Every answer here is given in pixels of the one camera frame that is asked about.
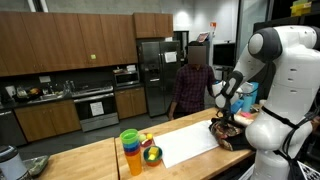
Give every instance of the white robot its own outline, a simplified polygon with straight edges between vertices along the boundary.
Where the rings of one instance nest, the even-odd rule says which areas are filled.
[[[267,63],[276,66],[264,108],[245,132],[249,143],[257,149],[251,180],[288,179],[289,163],[274,151],[283,153],[286,136],[296,128],[288,145],[288,155],[294,158],[312,131],[310,122],[300,127],[298,124],[310,110],[320,86],[320,52],[314,50],[319,45],[320,29],[316,27],[279,26],[259,30],[250,38],[217,94],[217,106],[225,118],[230,118],[228,111],[236,100],[233,98],[236,90]]]

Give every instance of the green cup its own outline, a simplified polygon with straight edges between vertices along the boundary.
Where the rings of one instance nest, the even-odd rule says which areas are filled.
[[[120,139],[123,144],[132,144],[139,139],[139,133],[136,129],[127,129],[120,134]]]

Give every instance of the wooden table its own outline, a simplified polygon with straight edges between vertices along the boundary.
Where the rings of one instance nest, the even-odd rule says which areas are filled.
[[[114,138],[52,155],[39,179],[118,179]]]
[[[139,133],[150,132],[154,136],[159,136],[203,120],[209,120],[215,117],[216,112],[217,110],[215,108],[210,108],[141,130]],[[138,176],[132,176],[120,138],[116,138],[116,151],[120,179],[209,179],[253,154],[250,150],[231,152],[217,147],[168,169],[164,166],[163,162],[157,167],[149,167],[142,159],[142,173]]]

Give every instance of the dishwasher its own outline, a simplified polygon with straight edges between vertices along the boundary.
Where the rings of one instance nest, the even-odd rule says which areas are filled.
[[[13,111],[0,111],[0,145],[24,144],[27,144],[27,140]]]

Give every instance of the lower cabinet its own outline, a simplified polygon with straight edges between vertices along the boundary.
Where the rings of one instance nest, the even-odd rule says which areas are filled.
[[[18,108],[15,113],[28,142],[81,128],[72,100]]]
[[[119,119],[147,112],[143,87],[116,91],[115,95]]]

